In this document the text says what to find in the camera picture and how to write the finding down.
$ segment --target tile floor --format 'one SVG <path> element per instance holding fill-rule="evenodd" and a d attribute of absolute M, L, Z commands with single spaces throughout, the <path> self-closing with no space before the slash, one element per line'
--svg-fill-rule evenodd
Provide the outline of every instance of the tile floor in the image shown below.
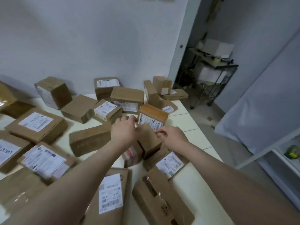
<path fill-rule="evenodd" d="M 194 104 L 195 99 L 196 98 L 194 96 L 190 96 L 188 99 L 181 100 L 181 102 L 223 162 L 235 167 L 237 164 L 248 159 L 252 154 L 242 144 L 214 133 L 212 126 L 216 126 L 221 120 L 221 117 L 212 107 L 207 106 L 205 101 L 199 101 L 195 106 L 195 109 L 190 109 L 190 105 Z M 272 191 L 280 198 L 287 200 L 283 192 L 257 162 L 250 163 L 243 167 L 241 171 L 253 180 L 263 184 L 267 189 L 269 189 L 269 191 Z"/>

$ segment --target white tabletop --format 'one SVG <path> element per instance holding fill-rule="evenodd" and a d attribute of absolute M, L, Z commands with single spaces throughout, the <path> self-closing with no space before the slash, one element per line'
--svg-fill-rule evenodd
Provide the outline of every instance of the white tabletop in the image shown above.
<path fill-rule="evenodd" d="M 95 94 L 88 94 L 86 96 L 94 99 L 96 98 Z M 173 102 L 176 106 L 178 106 L 178 110 L 169 115 L 166 125 L 178 126 L 182 131 L 184 131 L 185 135 L 191 143 L 195 144 L 199 148 L 205 150 L 207 153 L 221 161 L 219 155 L 212 148 L 212 145 L 209 143 L 207 138 L 204 136 L 204 134 L 199 129 L 192 117 L 189 115 L 188 111 L 185 109 L 182 103 L 179 100 Z M 47 112 L 53 113 L 61 117 L 63 116 L 59 110 L 46 106 L 40 98 L 32 99 L 31 103 Z M 13 120 L 13 118 L 10 118 L 5 115 L 0 116 L 0 128 L 4 129 L 4 127 Z M 100 122 L 94 119 L 89 120 L 85 124 L 72 121 L 68 118 L 66 118 L 66 120 L 69 126 L 63 134 L 63 136 L 57 139 L 54 142 L 54 144 L 70 154 L 72 154 L 72 151 L 69 145 L 69 133 L 101 125 Z M 89 154 L 83 155 L 80 157 L 80 159 L 84 160 L 94 153 L 95 152 L 91 152 Z M 121 167 L 121 162 L 117 160 L 113 164 L 113 167 Z M 20 168 L 21 166 L 17 166 L 13 171 L 10 172 L 10 174 L 16 172 Z M 144 169 L 142 162 L 130 167 L 130 169 L 132 170 L 132 179 L 128 183 L 126 190 L 123 225 L 148 224 L 146 218 L 144 217 L 143 213 L 139 209 L 131 194 L 134 183 L 137 181 L 138 178 L 146 174 L 146 170 Z M 0 180 L 5 176 L 6 175 L 0 173 Z M 182 197 L 184 202 L 195 215 L 195 220 L 193 224 L 233 224 L 233 222 L 231 221 L 227 213 L 223 210 L 222 206 L 220 205 L 220 203 L 218 202 L 218 200 L 216 199 L 216 197 L 214 196 L 204 179 L 201 177 L 201 175 L 197 172 L 197 170 L 191 163 L 185 165 L 178 172 L 178 174 L 176 174 L 171 179 L 170 183 L 174 186 L 178 194 Z M 0 205 L 0 223 L 2 223 L 8 217 L 9 215 L 5 215 L 5 210 Z"/>

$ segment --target shipping box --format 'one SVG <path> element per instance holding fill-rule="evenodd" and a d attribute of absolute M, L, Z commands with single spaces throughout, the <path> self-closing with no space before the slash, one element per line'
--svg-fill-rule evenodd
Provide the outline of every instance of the shipping box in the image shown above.
<path fill-rule="evenodd" d="M 146 171 L 157 167 L 167 179 L 173 177 L 189 161 L 184 156 L 169 150 L 165 145 L 150 158 L 144 160 L 143 166 Z"/>
<path fill-rule="evenodd" d="M 112 125 L 122 116 L 122 108 L 102 99 L 92 107 L 92 115 L 97 121 Z"/>
<path fill-rule="evenodd" d="M 188 98 L 188 94 L 182 89 L 171 90 L 171 94 L 162 95 L 162 98 L 165 100 L 180 100 Z"/>
<path fill-rule="evenodd" d="M 27 140 L 0 130 L 0 172 L 9 173 L 17 165 L 17 160 L 33 146 Z"/>
<path fill-rule="evenodd" d="M 144 104 L 144 91 L 127 87 L 114 87 L 110 100 L 122 107 L 123 113 L 137 114 Z"/>
<path fill-rule="evenodd" d="M 159 109 L 167 112 L 168 114 L 173 113 L 174 111 L 178 110 L 178 106 L 176 106 L 170 100 L 161 100 L 159 101 Z"/>
<path fill-rule="evenodd" d="M 120 86 L 116 77 L 103 77 L 94 79 L 97 100 L 105 99 L 110 102 L 110 95 L 114 86 Z"/>
<path fill-rule="evenodd" d="M 144 81 L 144 88 L 145 88 L 145 95 L 148 100 L 148 104 L 159 107 L 159 101 L 161 100 L 160 96 L 158 95 L 155 87 L 152 85 L 150 80 Z"/>
<path fill-rule="evenodd" d="M 122 225 L 129 170 L 111 168 L 94 195 L 82 225 Z"/>
<path fill-rule="evenodd" d="M 61 112 L 66 118 L 84 124 L 91 119 L 91 109 L 97 102 L 95 99 L 80 94 L 64 106 Z"/>
<path fill-rule="evenodd" d="M 102 148 L 110 141 L 109 125 L 79 130 L 69 134 L 70 147 L 76 157 Z"/>
<path fill-rule="evenodd" d="M 139 110 L 138 125 L 147 123 L 154 131 L 156 131 L 164 125 L 168 116 L 169 114 L 167 112 L 149 104 L 145 104 L 141 106 Z"/>
<path fill-rule="evenodd" d="M 5 129 L 34 144 L 40 141 L 51 144 L 62 135 L 67 126 L 64 118 L 33 108 L 7 125 Z"/>
<path fill-rule="evenodd" d="M 44 103 L 54 109 L 60 110 L 72 101 L 66 83 L 55 77 L 49 76 L 35 83 L 35 88 Z"/>
<path fill-rule="evenodd" d="M 22 155 L 18 163 L 39 175 L 46 184 L 51 184 L 75 167 L 78 160 L 61 149 L 40 142 Z"/>
<path fill-rule="evenodd" d="M 0 204 L 7 214 L 14 214 L 46 188 L 37 175 L 22 168 L 0 180 Z"/>
<path fill-rule="evenodd" d="M 21 91 L 0 81 L 0 113 L 19 118 L 35 106 L 20 100 Z"/>
<path fill-rule="evenodd" d="M 172 80 L 167 79 L 164 76 L 154 76 L 153 86 L 160 95 L 167 95 L 171 93 Z"/>
<path fill-rule="evenodd" d="M 135 183 L 132 195 L 149 224 L 191 225 L 195 219 L 157 167 Z"/>
<path fill-rule="evenodd" d="M 138 164 L 142 159 L 142 155 L 143 149 L 136 141 L 126 152 L 120 156 L 122 167 L 127 168 Z"/>
<path fill-rule="evenodd" d="M 140 125 L 136 130 L 138 133 L 137 141 L 143 150 L 142 157 L 148 159 L 160 149 L 162 142 L 148 124 Z"/>

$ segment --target white door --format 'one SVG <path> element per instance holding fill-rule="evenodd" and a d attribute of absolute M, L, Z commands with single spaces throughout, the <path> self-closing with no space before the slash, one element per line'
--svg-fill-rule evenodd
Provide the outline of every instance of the white door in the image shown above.
<path fill-rule="evenodd" d="M 188 43 L 190 32 L 195 21 L 195 17 L 200 6 L 201 0 L 188 0 L 187 6 L 185 9 L 185 15 L 183 17 L 181 29 L 178 36 L 178 41 L 175 47 L 173 59 L 170 66 L 170 71 L 168 78 L 172 80 L 174 84 L 175 78 L 182 60 L 182 57 L 185 52 L 186 45 Z"/>

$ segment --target forearm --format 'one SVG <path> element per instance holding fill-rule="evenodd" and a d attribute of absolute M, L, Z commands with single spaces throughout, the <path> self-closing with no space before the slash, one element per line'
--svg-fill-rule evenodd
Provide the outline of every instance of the forearm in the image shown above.
<path fill-rule="evenodd" d="M 299 212 L 259 183 L 191 143 L 180 147 L 235 224 L 299 224 Z"/>
<path fill-rule="evenodd" d="M 5 224 L 77 224 L 112 164 L 124 151 L 110 141 L 51 184 Z"/>

